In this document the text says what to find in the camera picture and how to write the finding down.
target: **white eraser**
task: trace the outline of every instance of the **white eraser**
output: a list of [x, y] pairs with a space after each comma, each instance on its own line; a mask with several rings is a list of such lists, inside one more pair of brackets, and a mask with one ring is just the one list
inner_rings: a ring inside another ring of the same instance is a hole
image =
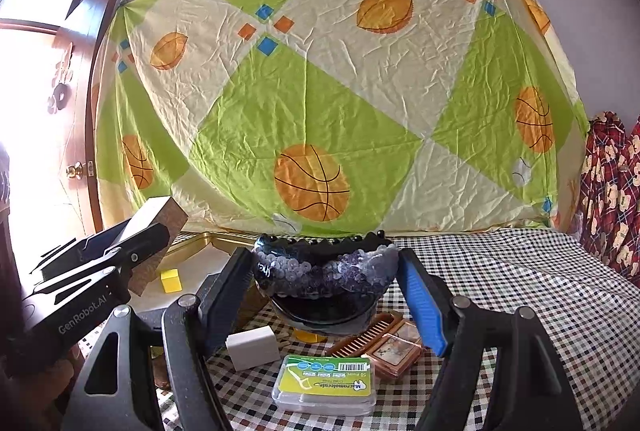
[[236, 371], [280, 360], [278, 341], [270, 326], [229, 335], [226, 350]]

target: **hanging curtain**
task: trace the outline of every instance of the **hanging curtain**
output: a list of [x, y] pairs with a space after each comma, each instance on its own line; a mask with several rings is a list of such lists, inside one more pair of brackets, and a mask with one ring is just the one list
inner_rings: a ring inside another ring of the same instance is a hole
[[610, 111], [591, 121], [582, 167], [580, 242], [640, 286], [640, 117], [629, 136]]

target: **gold door handle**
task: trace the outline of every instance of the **gold door handle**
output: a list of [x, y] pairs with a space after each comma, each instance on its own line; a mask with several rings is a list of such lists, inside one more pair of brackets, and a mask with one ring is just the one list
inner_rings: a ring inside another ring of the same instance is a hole
[[80, 162], [76, 162], [75, 165], [72, 165], [66, 168], [66, 177], [69, 179], [76, 178], [78, 180], [81, 180], [82, 171], [83, 171], [82, 164]]

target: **green and white sheet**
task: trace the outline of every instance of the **green and white sheet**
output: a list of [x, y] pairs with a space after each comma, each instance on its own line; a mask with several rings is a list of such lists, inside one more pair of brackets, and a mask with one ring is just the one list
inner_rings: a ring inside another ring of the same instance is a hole
[[313, 236], [570, 223], [587, 119], [535, 0], [135, 0], [102, 45], [107, 224]]

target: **wooden door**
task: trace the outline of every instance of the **wooden door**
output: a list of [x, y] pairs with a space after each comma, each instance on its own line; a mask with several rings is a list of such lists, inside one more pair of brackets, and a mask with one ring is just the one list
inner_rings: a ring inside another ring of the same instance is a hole
[[49, 98], [50, 140], [54, 171], [62, 185], [66, 212], [76, 227], [71, 236], [82, 237], [102, 230], [98, 185], [94, 165], [94, 119], [91, 80], [100, 42], [109, 27], [117, 0], [82, 0], [62, 24], [53, 41], [59, 71]]

